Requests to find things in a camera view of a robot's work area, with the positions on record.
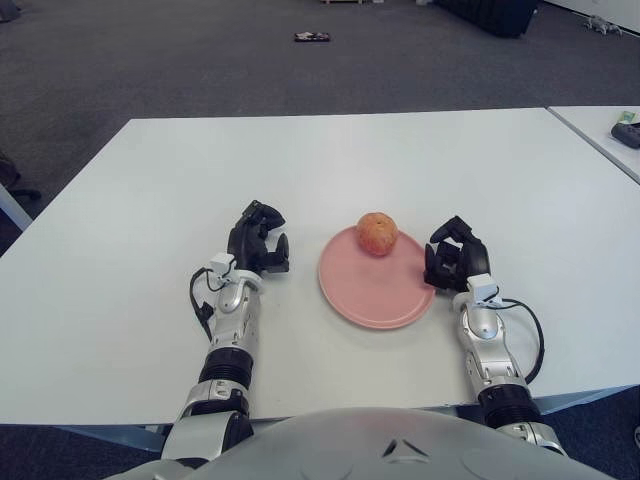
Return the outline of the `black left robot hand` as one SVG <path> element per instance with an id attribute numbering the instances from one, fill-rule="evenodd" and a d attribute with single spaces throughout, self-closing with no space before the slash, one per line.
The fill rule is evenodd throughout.
<path id="1" fill-rule="evenodd" d="M 258 276 L 263 272 L 288 272 L 289 243 L 286 234 L 280 234 L 274 251 L 269 251 L 266 245 L 269 233 L 284 224 L 285 219 L 278 210 L 253 200 L 229 233 L 227 256 L 221 269 L 216 269 L 211 263 L 215 276 L 220 282 L 228 283 L 232 274 L 240 271 Z"/>

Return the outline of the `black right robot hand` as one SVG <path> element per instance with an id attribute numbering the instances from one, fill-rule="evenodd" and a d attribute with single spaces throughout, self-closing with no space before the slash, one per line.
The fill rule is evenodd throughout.
<path id="1" fill-rule="evenodd" d="M 449 219 L 431 235 L 424 259 L 426 284 L 458 293 L 470 292 L 476 304 L 486 304 L 498 296 L 488 250 L 459 216 Z"/>

